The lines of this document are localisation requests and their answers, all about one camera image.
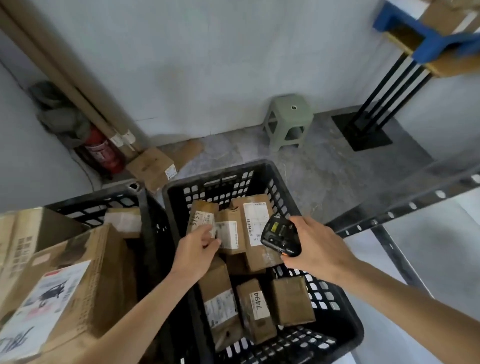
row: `cardboard tube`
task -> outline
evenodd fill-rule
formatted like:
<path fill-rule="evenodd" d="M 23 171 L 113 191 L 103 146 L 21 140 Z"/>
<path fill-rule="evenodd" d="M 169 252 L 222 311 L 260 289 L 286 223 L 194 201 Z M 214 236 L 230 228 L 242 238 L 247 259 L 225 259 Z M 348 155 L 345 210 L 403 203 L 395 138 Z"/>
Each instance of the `cardboard tube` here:
<path fill-rule="evenodd" d="M 94 81 L 75 55 L 62 44 L 61 39 L 48 30 L 34 6 L 22 0 L 0 0 L 0 3 L 7 14 L 16 21 L 51 62 L 80 89 L 105 120 L 122 135 L 124 142 L 130 144 L 136 151 L 143 151 L 144 148 L 138 138 L 128 128 L 128 125 L 134 125 L 133 121 L 98 85 L 98 82 Z"/>
<path fill-rule="evenodd" d="M 33 63 L 53 82 L 68 99 L 85 116 L 117 146 L 127 159 L 134 158 L 137 153 L 129 145 L 123 143 L 122 137 L 114 131 L 110 125 L 100 116 L 82 94 L 65 78 L 57 67 L 46 57 L 45 54 L 32 42 L 25 32 L 13 21 L 13 19 L 0 6 L 0 29 L 16 43 L 16 45 L 32 60 Z"/>

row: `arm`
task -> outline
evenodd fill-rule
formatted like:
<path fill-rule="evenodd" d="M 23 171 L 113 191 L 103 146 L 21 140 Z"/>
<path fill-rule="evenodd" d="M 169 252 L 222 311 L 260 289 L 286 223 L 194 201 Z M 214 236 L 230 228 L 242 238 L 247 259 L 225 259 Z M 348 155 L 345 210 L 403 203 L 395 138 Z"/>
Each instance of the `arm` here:
<path fill-rule="evenodd" d="M 445 364 L 480 361 L 480 322 L 358 260 L 330 228 L 309 217 L 291 217 L 302 253 L 282 256 L 364 300 L 399 325 Z"/>
<path fill-rule="evenodd" d="M 202 225 L 179 241 L 172 269 L 75 364 L 136 364 L 184 294 L 208 270 L 219 240 L 211 239 L 211 225 Z"/>

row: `gray concrete floor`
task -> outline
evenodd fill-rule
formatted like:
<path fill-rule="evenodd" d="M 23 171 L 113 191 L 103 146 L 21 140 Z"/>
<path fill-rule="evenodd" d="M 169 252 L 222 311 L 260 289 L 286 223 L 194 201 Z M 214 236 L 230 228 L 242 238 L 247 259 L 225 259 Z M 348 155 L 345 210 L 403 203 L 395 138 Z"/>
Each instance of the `gray concrete floor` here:
<path fill-rule="evenodd" d="M 176 178 L 268 158 L 278 167 L 302 214 L 325 223 L 432 162 L 396 120 L 385 131 L 393 144 L 360 152 L 352 150 L 328 113 L 315 115 L 303 148 L 284 146 L 271 153 L 261 126 L 210 135 L 201 138 L 204 152 Z M 172 152 L 180 145 L 160 148 Z"/>

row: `black metal pole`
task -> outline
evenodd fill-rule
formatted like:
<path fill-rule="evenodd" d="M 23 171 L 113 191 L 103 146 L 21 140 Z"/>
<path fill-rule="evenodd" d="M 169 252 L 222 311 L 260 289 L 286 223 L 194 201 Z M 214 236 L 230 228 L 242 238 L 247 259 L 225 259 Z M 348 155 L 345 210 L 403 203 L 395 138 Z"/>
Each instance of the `black metal pole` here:
<path fill-rule="evenodd" d="M 385 124 L 387 124 L 387 122 L 407 103 L 410 101 L 410 99 L 417 93 L 420 91 L 420 89 L 422 87 L 425 86 L 425 84 L 432 78 L 432 74 L 429 73 L 428 75 L 426 75 L 423 80 L 420 81 L 420 83 L 418 85 L 415 86 L 415 88 L 413 90 L 410 91 L 410 93 L 405 96 L 405 98 L 398 104 L 398 106 L 390 113 L 388 114 L 385 119 L 380 123 L 378 124 L 378 126 L 375 128 L 375 130 L 380 130 L 383 128 L 383 126 Z"/>
<path fill-rule="evenodd" d="M 359 117 L 362 115 L 362 113 L 366 110 L 366 108 L 373 101 L 375 96 L 377 96 L 377 94 L 380 92 L 380 90 L 386 85 L 388 80 L 393 76 L 393 74 L 397 71 L 397 69 L 401 66 L 401 64 L 404 62 L 404 60 L 406 58 L 407 58 L 406 53 L 402 53 L 402 55 L 398 58 L 398 60 L 393 65 L 393 67 L 387 72 L 385 77 L 380 81 L 380 83 L 375 88 L 375 90 L 372 92 L 372 94 L 370 96 L 368 96 L 367 101 L 365 101 L 363 103 L 360 110 L 357 111 L 357 113 L 353 116 L 353 118 L 348 122 L 348 124 L 346 126 L 352 126 L 352 125 L 355 124 L 355 122 L 359 119 Z"/>
<path fill-rule="evenodd" d="M 380 109 L 380 111 L 369 121 L 369 123 L 360 131 L 360 135 L 366 134 L 366 132 L 374 126 L 378 119 L 388 110 L 390 106 L 393 105 L 393 103 L 402 95 L 407 88 L 420 76 L 420 74 L 423 72 L 424 68 L 419 67 L 415 70 L 415 72 L 410 76 L 409 79 L 405 81 L 405 83 L 398 89 L 398 91 L 390 98 L 390 100 L 387 101 L 387 103 Z"/>
<path fill-rule="evenodd" d="M 412 61 L 408 67 L 402 72 L 402 74 L 393 82 L 393 85 L 390 86 L 387 92 L 385 92 L 385 95 L 382 96 L 382 98 L 374 105 L 372 110 L 369 111 L 367 114 L 367 119 L 370 119 L 373 114 L 377 111 L 377 109 L 385 102 L 385 100 L 388 99 L 388 97 L 392 94 L 392 92 L 395 91 L 395 89 L 398 87 L 398 85 L 404 80 L 405 77 L 408 76 L 408 74 L 413 70 L 413 67 L 417 64 L 416 61 Z"/>

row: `handheld barcode scanner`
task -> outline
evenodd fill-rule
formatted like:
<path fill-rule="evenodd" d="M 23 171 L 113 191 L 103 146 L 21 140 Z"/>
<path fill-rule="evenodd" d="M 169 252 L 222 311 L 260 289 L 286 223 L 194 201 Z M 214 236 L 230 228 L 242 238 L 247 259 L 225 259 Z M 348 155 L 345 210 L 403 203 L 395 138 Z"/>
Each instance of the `handheld barcode scanner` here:
<path fill-rule="evenodd" d="M 263 245 L 272 248 L 283 255 L 298 256 L 301 245 L 297 228 L 287 218 L 273 215 L 267 222 L 262 232 L 260 241 Z"/>

